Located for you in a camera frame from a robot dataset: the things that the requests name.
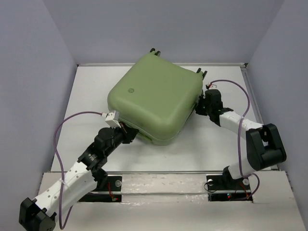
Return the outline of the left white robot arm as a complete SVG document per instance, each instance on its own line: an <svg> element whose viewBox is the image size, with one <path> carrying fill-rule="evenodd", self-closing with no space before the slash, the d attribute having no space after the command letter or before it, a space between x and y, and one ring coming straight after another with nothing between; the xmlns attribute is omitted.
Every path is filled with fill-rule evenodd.
<svg viewBox="0 0 308 231"><path fill-rule="evenodd" d="M19 223L27 231L52 231L62 214L83 196L106 186L108 174L102 169L108 156L121 144L131 143L139 130L120 124L102 128L94 142L61 178L34 199L20 205Z"/></svg>

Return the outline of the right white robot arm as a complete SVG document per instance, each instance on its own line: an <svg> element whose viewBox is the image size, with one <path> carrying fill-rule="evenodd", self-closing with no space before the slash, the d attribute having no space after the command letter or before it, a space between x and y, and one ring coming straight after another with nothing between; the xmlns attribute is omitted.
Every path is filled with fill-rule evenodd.
<svg viewBox="0 0 308 231"><path fill-rule="evenodd" d="M232 189L239 179L286 161L287 154L278 128L274 124L263 125L251 121L224 107L219 90L205 91L199 97L195 111L234 132L238 136L238 151L241 150L241 139L246 142L246 154L241 154L236 164L223 169L220 182L225 188Z"/></svg>

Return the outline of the green hard-shell suitcase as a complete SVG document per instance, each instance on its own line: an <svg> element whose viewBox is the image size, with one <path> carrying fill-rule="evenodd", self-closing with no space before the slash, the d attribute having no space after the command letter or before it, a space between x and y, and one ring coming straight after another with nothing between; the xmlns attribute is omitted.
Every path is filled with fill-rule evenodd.
<svg viewBox="0 0 308 231"><path fill-rule="evenodd" d="M152 48L114 85L109 110L139 130L139 138L169 145L183 129L203 92L206 71L192 71L160 57Z"/></svg>

